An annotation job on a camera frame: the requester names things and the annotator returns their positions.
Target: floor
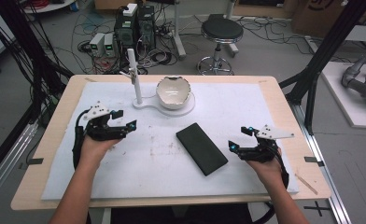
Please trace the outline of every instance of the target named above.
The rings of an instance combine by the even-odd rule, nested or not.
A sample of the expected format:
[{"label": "floor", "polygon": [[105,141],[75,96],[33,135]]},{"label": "floor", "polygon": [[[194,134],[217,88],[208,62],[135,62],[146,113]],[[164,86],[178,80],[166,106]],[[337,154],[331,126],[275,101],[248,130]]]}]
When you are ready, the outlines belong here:
[{"label": "floor", "polygon": [[[97,32],[107,32],[113,27],[113,14],[99,14],[91,9],[71,12],[61,9],[41,15],[45,30],[58,57],[75,74],[91,71],[91,58],[77,51],[77,44],[90,40],[93,26]],[[157,75],[193,75],[197,74],[195,65],[204,56],[212,55],[215,44],[199,35],[201,24],[206,17],[198,16],[182,19],[181,34],[183,45],[188,54],[183,61],[173,65],[159,65],[148,69],[149,74]],[[292,37],[283,43],[281,37],[297,36],[290,31],[289,21],[250,20],[246,25],[244,37],[236,44],[239,53],[232,58],[229,51],[222,50],[222,56],[233,67],[236,75],[273,76],[278,81],[285,80],[301,72],[311,60],[312,52],[302,38]],[[357,42],[345,42],[332,58],[336,62],[354,62],[358,56],[366,55],[366,49]],[[17,65],[7,52],[0,55],[0,145],[7,137],[30,104],[29,84],[21,76]],[[366,223],[366,129],[351,128],[342,110],[337,105],[322,78],[317,87],[317,99],[313,125],[317,143],[325,158],[343,203],[352,223]],[[13,211],[9,204],[25,173],[20,164],[25,161],[30,149],[41,137],[44,128],[40,128],[34,141],[26,148],[15,169],[0,188],[0,223],[45,223],[53,211]],[[300,201],[298,205],[311,223],[334,223],[330,207],[326,201]],[[261,216],[265,208],[261,203],[249,205],[253,218]],[[91,210],[93,223],[101,223],[103,210]]]}]

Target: white bowl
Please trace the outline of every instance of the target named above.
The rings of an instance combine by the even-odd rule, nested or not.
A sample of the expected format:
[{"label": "white bowl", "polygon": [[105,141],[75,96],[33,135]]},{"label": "white bowl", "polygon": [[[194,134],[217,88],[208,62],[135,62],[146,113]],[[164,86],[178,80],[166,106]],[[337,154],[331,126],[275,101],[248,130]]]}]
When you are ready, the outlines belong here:
[{"label": "white bowl", "polygon": [[157,96],[165,108],[183,108],[190,99],[191,87],[183,77],[165,77],[157,85]]}]

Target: stool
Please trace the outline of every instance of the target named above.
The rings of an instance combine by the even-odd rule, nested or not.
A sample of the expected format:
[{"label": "stool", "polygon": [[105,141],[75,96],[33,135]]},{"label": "stool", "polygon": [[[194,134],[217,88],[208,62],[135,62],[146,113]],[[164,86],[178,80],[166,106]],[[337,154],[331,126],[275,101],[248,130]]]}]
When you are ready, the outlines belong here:
[{"label": "stool", "polygon": [[244,29],[235,21],[224,18],[207,20],[201,27],[201,33],[217,44],[213,57],[202,58],[198,64],[198,72],[202,75],[233,75],[232,66],[225,59],[220,58],[222,44],[233,44],[239,41],[244,34]]}]

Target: forearm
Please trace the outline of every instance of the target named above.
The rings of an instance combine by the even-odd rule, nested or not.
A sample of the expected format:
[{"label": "forearm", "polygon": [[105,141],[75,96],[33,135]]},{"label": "forearm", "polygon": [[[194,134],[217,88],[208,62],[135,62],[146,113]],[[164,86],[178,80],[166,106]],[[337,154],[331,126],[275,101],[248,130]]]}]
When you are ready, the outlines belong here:
[{"label": "forearm", "polygon": [[272,186],[266,186],[271,200],[273,201],[276,218],[278,223],[294,224],[309,223],[300,208],[293,201],[290,194],[286,191],[282,181]]},{"label": "forearm", "polygon": [[86,223],[96,168],[79,165],[49,223]]}]

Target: black stool seat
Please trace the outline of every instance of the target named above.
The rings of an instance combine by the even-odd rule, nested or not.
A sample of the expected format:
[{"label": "black stool seat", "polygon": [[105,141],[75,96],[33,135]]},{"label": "black stool seat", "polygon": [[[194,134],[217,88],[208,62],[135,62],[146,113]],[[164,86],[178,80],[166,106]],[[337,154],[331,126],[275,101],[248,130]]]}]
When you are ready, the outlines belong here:
[{"label": "black stool seat", "polygon": [[244,34],[244,29],[241,25],[235,21],[222,18],[205,21],[201,30],[203,36],[222,44],[235,43]]}]

